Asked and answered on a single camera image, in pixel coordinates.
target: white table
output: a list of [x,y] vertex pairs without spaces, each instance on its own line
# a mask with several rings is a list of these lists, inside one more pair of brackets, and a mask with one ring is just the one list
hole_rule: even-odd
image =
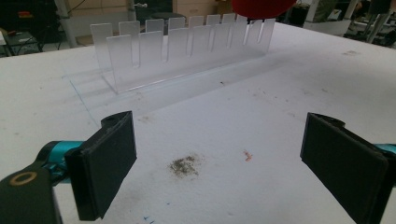
[[[394,143],[395,57],[277,24],[263,59],[113,98],[106,89],[77,93],[67,76],[97,71],[92,47],[1,59],[0,178],[49,141],[85,140],[100,119],[132,109],[138,159],[94,223],[353,223],[301,162],[306,113]],[[172,174],[172,161],[189,155],[199,174]],[[80,223],[71,187],[55,191],[64,223]],[[383,223],[396,221],[395,196]]]

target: red object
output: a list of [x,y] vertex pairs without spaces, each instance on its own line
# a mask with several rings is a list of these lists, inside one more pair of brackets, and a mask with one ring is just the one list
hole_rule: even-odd
[[29,16],[29,15],[30,15],[30,12],[29,12],[29,11],[19,11],[19,12],[18,12],[18,15],[19,15],[19,16]]
[[233,0],[233,11],[250,19],[277,17],[296,3],[296,0]]
[[8,36],[14,36],[17,34],[17,31],[10,31],[7,33]]

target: equipment in background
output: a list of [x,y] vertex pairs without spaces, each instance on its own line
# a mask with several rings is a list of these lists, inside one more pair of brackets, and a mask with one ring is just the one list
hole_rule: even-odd
[[295,4],[287,12],[277,17],[276,21],[293,26],[303,27],[309,7],[309,4],[306,3]]
[[80,220],[103,218],[136,161],[132,112],[102,119],[85,142],[49,142],[0,181],[0,223],[62,224],[53,188],[71,180]]
[[29,32],[9,32],[4,39],[12,56],[42,51],[37,40]]
[[0,27],[8,31],[29,32],[40,45],[61,40],[53,0],[1,0]]
[[342,36],[348,30],[353,10],[358,1],[313,1],[306,15],[303,28],[328,35]]
[[390,6],[390,0],[361,1],[354,12],[356,18],[344,37],[392,47],[396,37],[395,17]]
[[396,181],[396,146],[372,145],[344,126],[308,113],[301,158],[355,222],[379,223]]

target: acrylic divider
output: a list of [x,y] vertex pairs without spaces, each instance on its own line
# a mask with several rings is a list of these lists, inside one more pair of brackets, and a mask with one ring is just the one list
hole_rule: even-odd
[[112,79],[104,77],[112,89],[120,93],[262,57],[275,20],[248,24],[247,18],[225,14],[222,19],[209,15],[205,25],[204,17],[191,17],[189,28],[184,23],[184,18],[171,19],[167,36],[161,31],[163,20],[147,21],[147,32],[142,34],[136,22],[120,24],[121,36],[108,36],[108,24],[92,26],[92,34],[99,35],[94,37],[98,62],[107,58],[110,63]]

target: clear acrylic rack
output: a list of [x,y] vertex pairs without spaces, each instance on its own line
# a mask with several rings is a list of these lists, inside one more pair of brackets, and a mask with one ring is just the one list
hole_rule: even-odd
[[247,22],[235,14],[91,25],[102,77],[115,93],[265,55],[275,20]]

